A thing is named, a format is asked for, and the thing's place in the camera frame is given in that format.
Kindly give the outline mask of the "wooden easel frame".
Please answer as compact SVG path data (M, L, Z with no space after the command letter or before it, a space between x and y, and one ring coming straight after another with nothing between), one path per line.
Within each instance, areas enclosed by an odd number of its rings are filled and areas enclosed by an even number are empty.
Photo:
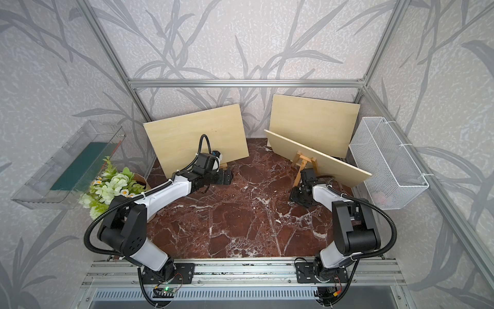
M294 159L292 160L292 167L299 165L297 176L295 177L295 181L293 184L294 187L297 187L300 184L301 172L307 167L308 164L311 164L311 167L315 171L316 176L319 176L320 173L317 159L315 157L309 158L305 156L301 151L297 151Z

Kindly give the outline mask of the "light plywood board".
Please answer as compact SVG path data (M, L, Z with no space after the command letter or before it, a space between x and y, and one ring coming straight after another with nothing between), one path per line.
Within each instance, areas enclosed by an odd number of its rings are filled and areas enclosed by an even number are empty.
M211 150L222 154L222 163L249 156L238 104L148 122L144 128L167 178L195 158L203 134Z
M269 130L332 157L349 149L360 105L275 94Z
M282 135L269 130L264 130L264 132L274 153L287 159L294 159L298 152L305 157L315 158L320 174L331 175L338 183L347 187L355 187L373 176L370 172L290 140Z

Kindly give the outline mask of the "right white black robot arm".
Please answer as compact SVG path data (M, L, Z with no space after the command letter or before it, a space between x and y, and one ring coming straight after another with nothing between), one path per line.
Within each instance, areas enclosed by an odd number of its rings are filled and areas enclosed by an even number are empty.
M392 218L366 199L337 191L314 169L306 168L296 177L289 200L305 208L324 206L332 213L333 242L315 257L320 270L344 268L358 260L381 256L398 240L398 230ZM391 238L382 245L374 218L377 213L390 226Z

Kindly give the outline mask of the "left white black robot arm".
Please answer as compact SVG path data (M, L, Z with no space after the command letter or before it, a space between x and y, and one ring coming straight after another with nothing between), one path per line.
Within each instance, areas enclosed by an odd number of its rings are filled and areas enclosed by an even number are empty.
M193 161L165 183L133 198L116 197L87 228L85 247L97 254L121 256L169 280L176 273L173 258L149 240L147 223L164 207L203 187L230 185L232 172L220 165L221 153L212 150L208 136L203 134Z

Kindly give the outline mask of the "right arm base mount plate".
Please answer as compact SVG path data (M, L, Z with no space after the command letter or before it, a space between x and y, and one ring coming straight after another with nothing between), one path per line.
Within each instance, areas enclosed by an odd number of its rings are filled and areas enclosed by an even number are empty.
M296 257L294 261L298 283L347 283L346 268L324 268L318 259L308 261L304 257Z

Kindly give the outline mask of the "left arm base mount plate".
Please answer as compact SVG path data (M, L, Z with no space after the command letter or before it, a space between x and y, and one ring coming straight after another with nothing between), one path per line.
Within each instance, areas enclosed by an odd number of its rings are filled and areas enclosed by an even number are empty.
M166 265L160 271L144 267L141 278L144 285L167 283L175 285L189 285L192 283L195 271L194 263L175 263Z

